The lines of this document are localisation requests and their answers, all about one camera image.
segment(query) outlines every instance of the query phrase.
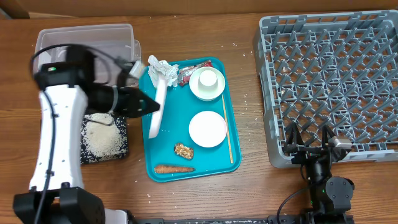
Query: clear plastic container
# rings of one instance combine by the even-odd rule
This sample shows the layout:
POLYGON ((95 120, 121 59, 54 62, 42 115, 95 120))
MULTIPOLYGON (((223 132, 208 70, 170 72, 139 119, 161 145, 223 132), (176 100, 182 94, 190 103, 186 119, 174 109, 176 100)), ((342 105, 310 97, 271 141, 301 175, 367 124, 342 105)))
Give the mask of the clear plastic container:
MULTIPOLYGON (((115 58, 122 57, 128 61, 141 59, 141 46, 137 40, 134 40, 134 34, 130 24, 106 24, 45 29, 39 33, 35 52, 55 44, 84 44, 102 50, 115 58)), ((65 52, 65 47, 57 47, 40 54, 39 59, 35 61, 34 72, 36 72, 43 63, 64 61, 65 52)), ((109 85, 114 85, 120 68, 103 55, 95 54, 104 58, 109 64, 112 74, 109 85)), ((105 82, 108 79, 108 72, 105 65, 98 59, 96 59, 95 64, 96 82, 105 82)))

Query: crumpled paper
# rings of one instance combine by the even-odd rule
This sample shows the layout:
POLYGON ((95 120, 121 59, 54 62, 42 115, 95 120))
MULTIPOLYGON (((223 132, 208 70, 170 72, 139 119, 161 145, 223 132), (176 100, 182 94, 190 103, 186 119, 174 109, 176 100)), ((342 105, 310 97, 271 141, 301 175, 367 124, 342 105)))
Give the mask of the crumpled paper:
POLYGON ((158 61, 155 56, 151 55, 148 58, 150 80, 154 87, 157 87, 160 76, 166 79, 167 86, 177 87, 178 83, 178 66, 179 65, 169 65, 165 60, 158 61))

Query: white granules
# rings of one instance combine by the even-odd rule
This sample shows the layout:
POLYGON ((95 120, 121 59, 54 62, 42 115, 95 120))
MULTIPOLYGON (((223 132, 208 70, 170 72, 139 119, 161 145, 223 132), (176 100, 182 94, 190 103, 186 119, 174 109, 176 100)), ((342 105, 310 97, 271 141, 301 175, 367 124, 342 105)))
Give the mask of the white granules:
MULTIPOLYGON (((109 124, 113 120, 111 115, 103 113, 85 115, 85 117, 105 124, 109 124)), ((95 157, 108 157, 117 154, 126 138, 120 133, 115 123, 106 126, 89 121, 83 129, 82 133, 85 133, 85 135, 83 134, 83 143, 86 145, 86 150, 95 157)))

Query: wooden stick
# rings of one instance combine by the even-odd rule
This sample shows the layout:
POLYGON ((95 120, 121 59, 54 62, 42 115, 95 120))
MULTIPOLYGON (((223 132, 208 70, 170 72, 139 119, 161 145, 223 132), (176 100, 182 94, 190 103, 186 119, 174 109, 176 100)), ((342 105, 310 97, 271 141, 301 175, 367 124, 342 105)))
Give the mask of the wooden stick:
POLYGON ((180 172, 193 172, 193 171, 195 171, 195 169, 192 167, 168 166, 168 165, 155 166, 155 173, 157 174, 175 174, 180 172))
POLYGON ((232 158, 231 140, 229 140, 229 127, 228 127, 228 119, 226 117, 224 95, 222 95, 222 98, 223 98, 224 117, 225 117, 225 123, 226 123, 226 137, 228 138, 229 158, 231 159, 231 164, 233 164, 234 159, 232 158))

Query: candy bar wrapper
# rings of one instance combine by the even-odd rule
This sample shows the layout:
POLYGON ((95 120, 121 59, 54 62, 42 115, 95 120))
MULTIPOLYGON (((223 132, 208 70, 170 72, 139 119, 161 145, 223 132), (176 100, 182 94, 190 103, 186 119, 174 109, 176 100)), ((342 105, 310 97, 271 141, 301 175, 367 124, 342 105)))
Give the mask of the candy bar wrapper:
POLYGON ((211 64, 211 60, 207 60, 198 65, 192 65, 181 68, 180 73, 178 75, 178 84, 180 84, 180 86, 186 85, 187 83, 189 83, 189 79, 191 78, 191 75, 194 73, 194 71, 202 67, 212 67, 212 66, 213 65, 211 64))

